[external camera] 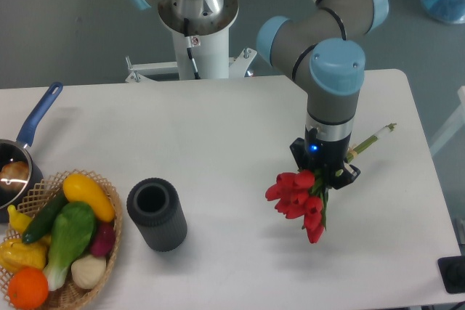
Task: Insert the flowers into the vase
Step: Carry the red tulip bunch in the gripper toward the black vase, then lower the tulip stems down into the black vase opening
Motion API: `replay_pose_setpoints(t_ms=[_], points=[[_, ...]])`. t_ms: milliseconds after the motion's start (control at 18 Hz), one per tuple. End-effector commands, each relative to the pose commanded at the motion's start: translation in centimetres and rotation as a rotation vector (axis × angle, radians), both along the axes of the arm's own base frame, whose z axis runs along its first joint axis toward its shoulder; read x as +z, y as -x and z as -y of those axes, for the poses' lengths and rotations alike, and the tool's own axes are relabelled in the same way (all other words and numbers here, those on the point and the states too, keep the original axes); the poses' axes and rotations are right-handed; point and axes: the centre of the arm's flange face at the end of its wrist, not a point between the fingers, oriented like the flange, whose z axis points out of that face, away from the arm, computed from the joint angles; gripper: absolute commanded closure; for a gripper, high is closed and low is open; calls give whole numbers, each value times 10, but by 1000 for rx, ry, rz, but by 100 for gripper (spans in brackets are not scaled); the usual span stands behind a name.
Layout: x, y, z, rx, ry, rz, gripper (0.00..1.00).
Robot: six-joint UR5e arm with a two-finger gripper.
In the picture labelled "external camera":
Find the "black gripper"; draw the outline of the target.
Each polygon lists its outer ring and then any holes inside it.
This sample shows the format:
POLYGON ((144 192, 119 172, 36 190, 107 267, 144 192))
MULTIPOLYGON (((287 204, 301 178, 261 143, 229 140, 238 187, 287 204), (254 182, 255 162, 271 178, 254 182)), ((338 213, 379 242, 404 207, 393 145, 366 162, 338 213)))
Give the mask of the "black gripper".
POLYGON ((360 169, 344 163, 351 135, 326 141, 318 138, 316 129, 305 129, 304 139, 299 137, 289 146, 298 170, 315 171, 326 167, 329 175, 325 185, 330 189, 341 189, 352 184, 360 175, 360 169))

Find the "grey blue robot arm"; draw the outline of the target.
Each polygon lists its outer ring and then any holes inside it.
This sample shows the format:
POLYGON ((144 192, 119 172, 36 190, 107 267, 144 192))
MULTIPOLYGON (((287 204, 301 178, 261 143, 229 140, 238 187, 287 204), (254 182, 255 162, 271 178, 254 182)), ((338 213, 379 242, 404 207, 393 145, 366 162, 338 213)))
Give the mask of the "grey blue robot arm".
MULTIPOLYGON (((182 80, 226 78, 229 28, 238 0, 131 0, 155 8, 171 31, 182 80)), ((348 148, 364 81, 365 55, 354 39, 382 24, 388 0, 313 0, 316 12, 294 22, 277 16, 264 23, 256 50, 269 65, 307 93, 305 135, 291 145, 300 169, 319 171, 326 188, 359 176, 348 148)))

